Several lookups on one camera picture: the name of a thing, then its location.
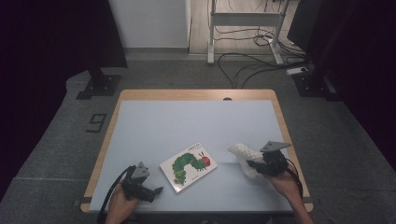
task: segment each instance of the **bubble wrap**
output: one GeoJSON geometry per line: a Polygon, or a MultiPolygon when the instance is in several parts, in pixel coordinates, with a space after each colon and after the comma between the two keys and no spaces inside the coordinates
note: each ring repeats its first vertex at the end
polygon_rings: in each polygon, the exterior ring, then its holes
{"type": "Polygon", "coordinates": [[[247,161],[264,163],[264,160],[262,159],[262,153],[260,151],[252,150],[243,144],[236,144],[235,146],[228,148],[228,151],[236,156],[245,175],[250,178],[255,178],[257,175],[259,175],[256,169],[251,168],[248,165],[247,161]]]}

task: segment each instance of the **white wall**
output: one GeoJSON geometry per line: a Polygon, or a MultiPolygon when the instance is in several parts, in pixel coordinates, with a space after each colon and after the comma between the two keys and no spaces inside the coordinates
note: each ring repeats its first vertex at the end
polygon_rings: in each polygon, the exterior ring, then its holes
{"type": "Polygon", "coordinates": [[[190,0],[109,0],[124,48],[187,48],[190,0]]]}

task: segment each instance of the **children's book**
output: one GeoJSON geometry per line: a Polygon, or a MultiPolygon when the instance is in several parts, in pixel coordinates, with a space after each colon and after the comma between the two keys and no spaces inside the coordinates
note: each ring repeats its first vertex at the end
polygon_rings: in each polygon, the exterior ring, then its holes
{"type": "Polygon", "coordinates": [[[200,143],[177,153],[160,166],[176,193],[218,167],[200,143]]]}

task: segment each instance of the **green caterpillar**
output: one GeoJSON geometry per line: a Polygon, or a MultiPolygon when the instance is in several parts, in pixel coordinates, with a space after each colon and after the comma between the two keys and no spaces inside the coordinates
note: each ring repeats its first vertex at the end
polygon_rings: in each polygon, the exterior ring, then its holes
{"type": "Polygon", "coordinates": [[[191,164],[191,166],[197,171],[202,171],[210,165],[210,159],[204,156],[204,152],[202,152],[202,155],[199,155],[202,157],[200,160],[197,160],[195,156],[191,153],[185,153],[182,156],[177,157],[172,165],[176,177],[176,184],[180,184],[183,186],[184,183],[186,183],[186,171],[184,171],[184,167],[186,165],[191,164]]]}

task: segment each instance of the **wooden table edge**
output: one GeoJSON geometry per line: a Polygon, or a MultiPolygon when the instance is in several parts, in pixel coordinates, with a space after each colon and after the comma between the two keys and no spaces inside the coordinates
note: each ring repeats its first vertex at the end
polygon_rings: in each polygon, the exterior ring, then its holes
{"type": "MultiPolygon", "coordinates": [[[[272,90],[125,90],[122,91],[114,109],[113,116],[108,125],[106,136],[104,138],[101,150],[93,168],[90,182],[86,188],[83,203],[80,209],[84,213],[90,212],[90,199],[92,198],[93,191],[97,185],[100,172],[107,153],[107,148],[110,143],[114,127],[117,122],[118,114],[120,111],[120,102],[123,100],[223,100],[224,98],[231,98],[233,100],[271,100],[276,118],[279,123],[280,130],[285,142],[292,143],[288,127],[280,109],[279,101],[276,98],[276,93],[272,90]]],[[[303,184],[304,198],[310,199],[310,194],[305,183],[303,171],[297,159],[294,147],[287,149],[290,160],[294,163],[299,173],[300,180],[303,184]]],[[[314,208],[312,202],[304,203],[308,212],[314,208]]]]}

